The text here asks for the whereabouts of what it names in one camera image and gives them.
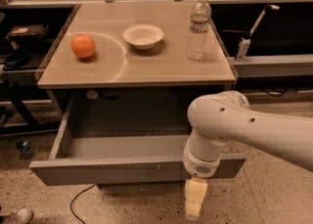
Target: speckled floor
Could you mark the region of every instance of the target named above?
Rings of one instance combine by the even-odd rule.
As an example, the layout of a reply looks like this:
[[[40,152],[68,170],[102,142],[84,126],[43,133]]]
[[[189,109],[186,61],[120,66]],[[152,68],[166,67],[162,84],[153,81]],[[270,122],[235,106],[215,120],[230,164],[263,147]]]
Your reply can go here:
[[[247,93],[251,107],[262,112],[313,117],[313,93],[283,97]],[[2,214],[20,207],[34,211],[33,224],[80,223],[70,212],[71,200],[91,185],[45,186],[19,159],[16,142],[28,141],[32,160],[47,159],[56,133],[1,137],[0,204]],[[234,179],[211,179],[201,217],[194,223],[313,223],[313,173],[252,147],[231,143],[247,160]],[[88,224],[192,223],[184,216],[184,183],[93,187],[74,203]]]

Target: bowl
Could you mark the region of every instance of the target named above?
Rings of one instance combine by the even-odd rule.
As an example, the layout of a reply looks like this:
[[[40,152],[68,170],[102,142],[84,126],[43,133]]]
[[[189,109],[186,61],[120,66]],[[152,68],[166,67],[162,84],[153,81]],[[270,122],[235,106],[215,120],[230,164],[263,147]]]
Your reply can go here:
[[[153,48],[163,36],[163,30],[153,24],[134,24],[123,32],[125,41],[139,50]]]

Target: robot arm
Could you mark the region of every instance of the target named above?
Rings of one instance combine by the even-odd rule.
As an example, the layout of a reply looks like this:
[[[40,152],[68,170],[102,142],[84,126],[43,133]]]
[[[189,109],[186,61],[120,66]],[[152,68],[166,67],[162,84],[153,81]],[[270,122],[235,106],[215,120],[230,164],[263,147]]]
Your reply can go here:
[[[313,171],[313,118],[255,112],[246,97],[236,91],[195,99],[188,108],[193,127],[183,161],[193,176],[186,181],[186,217],[196,220],[207,190],[204,178],[212,176],[229,141],[263,152]]]

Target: orange ball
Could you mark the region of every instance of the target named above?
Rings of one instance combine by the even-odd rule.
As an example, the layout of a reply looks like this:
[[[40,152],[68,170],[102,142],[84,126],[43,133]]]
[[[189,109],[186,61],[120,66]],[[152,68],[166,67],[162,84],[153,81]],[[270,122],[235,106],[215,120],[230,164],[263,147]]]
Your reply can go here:
[[[86,33],[77,34],[70,41],[71,51],[76,57],[86,59],[96,52],[96,43],[93,38]]]

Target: white shoe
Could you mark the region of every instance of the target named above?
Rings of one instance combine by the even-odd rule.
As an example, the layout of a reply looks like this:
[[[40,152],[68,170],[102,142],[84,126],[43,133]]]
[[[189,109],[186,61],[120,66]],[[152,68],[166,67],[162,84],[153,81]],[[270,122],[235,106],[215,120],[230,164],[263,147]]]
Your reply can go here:
[[[28,224],[33,217],[33,212],[28,208],[21,208],[10,215],[0,217],[1,224]]]

